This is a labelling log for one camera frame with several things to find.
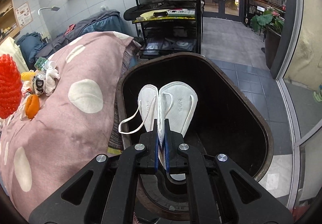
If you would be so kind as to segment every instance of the wooden bookshelf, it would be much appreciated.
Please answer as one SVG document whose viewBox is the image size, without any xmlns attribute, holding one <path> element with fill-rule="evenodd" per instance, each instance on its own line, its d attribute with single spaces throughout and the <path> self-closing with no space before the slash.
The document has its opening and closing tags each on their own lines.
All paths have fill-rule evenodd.
<svg viewBox="0 0 322 224">
<path fill-rule="evenodd" d="M 14 24 L 18 24 L 16 15 L 13 9 L 13 0 L 1 0 L 0 13 L 4 12 L 4 15 L 0 17 L 0 29 L 6 29 L 12 27 Z M 5 41 L 7 37 L 15 38 L 20 33 L 20 28 L 13 29 L 3 40 L 0 41 L 0 45 Z"/>
</svg>

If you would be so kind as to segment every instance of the polka dot blanket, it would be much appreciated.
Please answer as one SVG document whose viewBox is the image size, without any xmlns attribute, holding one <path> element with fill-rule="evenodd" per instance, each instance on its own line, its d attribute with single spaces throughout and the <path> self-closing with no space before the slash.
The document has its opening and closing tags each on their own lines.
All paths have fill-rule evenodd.
<svg viewBox="0 0 322 224">
<path fill-rule="evenodd" d="M 50 97 L 40 97 L 35 118 L 20 120 L 17 112 L 5 122 L 0 173 L 25 219 L 97 154 L 107 153 L 117 82 L 133 51 L 138 44 L 119 32 L 77 38 L 51 56 L 61 79 Z"/>
</svg>

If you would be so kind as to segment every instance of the white polka dot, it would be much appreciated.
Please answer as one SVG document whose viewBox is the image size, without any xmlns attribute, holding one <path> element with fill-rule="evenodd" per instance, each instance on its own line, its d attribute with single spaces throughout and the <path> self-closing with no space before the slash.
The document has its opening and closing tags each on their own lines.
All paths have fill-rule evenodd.
<svg viewBox="0 0 322 224">
<path fill-rule="evenodd" d="M 113 32 L 113 33 L 117 38 L 120 38 L 121 40 L 125 40 L 129 37 L 128 35 L 126 35 L 124 33 L 120 33 L 120 32 Z"/>
<path fill-rule="evenodd" d="M 30 164 L 24 148 L 20 147 L 19 149 L 17 149 L 16 153 L 14 154 L 13 166 L 14 174 L 16 175 L 21 189 L 24 192 L 28 192 L 29 190 L 31 190 L 33 178 L 31 175 Z"/>
<path fill-rule="evenodd" d="M 73 105 L 85 113 L 96 113 L 103 108 L 103 95 L 99 85 L 84 79 L 71 85 L 68 98 Z"/>
<path fill-rule="evenodd" d="M 79 40 L 81 40 L 83 37 L 78 37 L 75 40 L 73 40 L 72 42 L 70 42 L 68 45 L 74 45 L 75 43 L 77 43 Z"/>
<path fill-rule="evenodd" d="M 4 164 L 5 165 L 7 165 L 8 151 L 9 151 L 9 142 L 7 141 L 7 143 L 5 145 L 5 150 L 4 150 Z"/>
<path fill-rule="evenodd" d="M 77 55 L 79 55 L 83 50 L 85 50 L 84 45 L 76 46 L 66 57 L 66 62 L 69 63 L 72 59 L 74 59 Z"/>
<path fill-rule="evenodd" d="M 52 54 L 51 56 L 48 57 L 48 60 L 51 60 L 52 57 L 54 57 L 54 54 Z"/>
</svg>

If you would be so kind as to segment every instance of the silver bolt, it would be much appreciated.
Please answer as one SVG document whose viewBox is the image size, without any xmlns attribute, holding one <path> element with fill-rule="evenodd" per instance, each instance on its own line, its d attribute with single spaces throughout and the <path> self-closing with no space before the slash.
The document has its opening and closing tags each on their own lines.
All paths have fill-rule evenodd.
<svg viewBox="0 0 322 224">
<path fill-rule="evenodd" d="M 105 155 L 103 155 L 103 154 L 98 155 L 98 156 L 96 157 L 96 161 L 97 161 L 97 162 L 104 162 L 104 161 L 106 161 L 106 156 L 105 156 Z"/>
<path fill-rule="evenodd" d="M 226 160 L 228 160 L 228 157 L 227 157 L 227 155 L 226 155 L 226 154 L 219 154 L 219 155 L 217 156 L 217 159 L 218 159 L 219 161 L 226 161 Z"/>
<path fill-rule="evenodd" d="M 134 146 L 134 148 L 137 150 L 137 151 L 141 151 L 145 148 L 144 144 L 142 143 L 138 143 Z"/>
<path fill-rule="evenodd" d="M 186 151 L 187 149 L 189 149 L 189 145 L 187 143 L 181 143 L 179 145 L 179 149 L 183 150 L 183 151 Z"/>
</svg>

